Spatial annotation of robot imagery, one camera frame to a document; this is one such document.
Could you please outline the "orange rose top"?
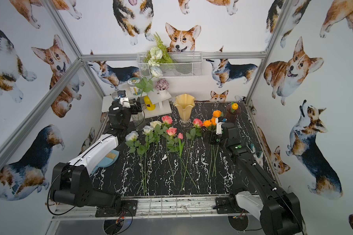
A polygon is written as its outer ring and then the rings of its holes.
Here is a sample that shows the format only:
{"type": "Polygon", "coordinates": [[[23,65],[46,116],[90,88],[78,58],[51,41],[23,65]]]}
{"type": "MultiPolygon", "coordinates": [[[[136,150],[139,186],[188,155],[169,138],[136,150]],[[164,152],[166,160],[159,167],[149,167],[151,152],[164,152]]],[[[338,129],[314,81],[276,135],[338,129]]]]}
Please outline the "orange rose top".
{"type": "Polygon", "coordinates": [[[219,117],[221,117],[223,114],[222,114],[222,112],[220,111],[220,110],[215,110],[214,112],[213,112],[213,118],[219,118],[219,117]]]}

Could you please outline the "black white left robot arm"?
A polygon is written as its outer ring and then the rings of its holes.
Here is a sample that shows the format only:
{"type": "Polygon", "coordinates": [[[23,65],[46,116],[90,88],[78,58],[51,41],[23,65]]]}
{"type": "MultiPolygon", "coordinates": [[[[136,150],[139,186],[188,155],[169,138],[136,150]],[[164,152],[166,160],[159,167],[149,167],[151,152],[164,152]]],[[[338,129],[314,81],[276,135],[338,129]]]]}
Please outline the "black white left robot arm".
{"type": "Polygon", "coordinates": [[[120,196],[94,189],[90,176],[107,161],[105,157],[125,141],[132,129],[131,116],[142,112],[139,99],[119,99],[112,102],[109,122],[104,133],[87,150],[70,160],[58,163],[53,169],[48,199],[75,207],[95,206],[121,208],[120,196]]]}

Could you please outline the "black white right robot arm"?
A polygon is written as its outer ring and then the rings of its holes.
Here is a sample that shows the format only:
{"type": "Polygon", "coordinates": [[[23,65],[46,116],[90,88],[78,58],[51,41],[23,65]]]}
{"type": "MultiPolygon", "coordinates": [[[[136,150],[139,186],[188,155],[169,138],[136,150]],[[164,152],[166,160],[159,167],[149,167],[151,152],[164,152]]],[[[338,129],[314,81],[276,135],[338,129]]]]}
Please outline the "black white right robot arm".
{"type": "Polygon", "coordinates": [[[300,201],[287,193],[257,163],[253,154],[240,142],[234,123],[220,122],[216,142],[235,159],[258,193],[254,196],[239,189],[227,197],[217,198],[214,209],[218,214],[249,212],[267,235],[294,235],[303,231],[300,201]]]}

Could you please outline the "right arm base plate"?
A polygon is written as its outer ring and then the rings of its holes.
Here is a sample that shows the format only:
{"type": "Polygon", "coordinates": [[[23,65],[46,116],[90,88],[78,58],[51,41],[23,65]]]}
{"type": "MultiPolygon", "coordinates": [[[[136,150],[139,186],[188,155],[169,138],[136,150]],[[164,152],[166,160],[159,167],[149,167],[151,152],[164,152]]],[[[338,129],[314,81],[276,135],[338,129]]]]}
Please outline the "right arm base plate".
{"type": "Polygon", "coordinates": [[[216,205],[212,209],[216,210],[218,214],[251,213],[257,211],[257,206],[261,203],[261,200],[253,195],[239,195],[218,197],[215,199],[215,203],[216,205]]]}

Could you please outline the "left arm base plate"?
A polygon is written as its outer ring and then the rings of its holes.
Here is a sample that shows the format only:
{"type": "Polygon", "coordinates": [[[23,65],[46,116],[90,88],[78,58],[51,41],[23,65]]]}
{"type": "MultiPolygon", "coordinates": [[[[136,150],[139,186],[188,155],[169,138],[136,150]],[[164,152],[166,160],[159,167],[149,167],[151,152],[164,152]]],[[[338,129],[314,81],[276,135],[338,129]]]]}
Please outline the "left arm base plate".
{"type": "Polygon", "coordinates": [[[135,216],[138,200],[124,200],[111,207],[97,207],[95,217],[135,216]]]}

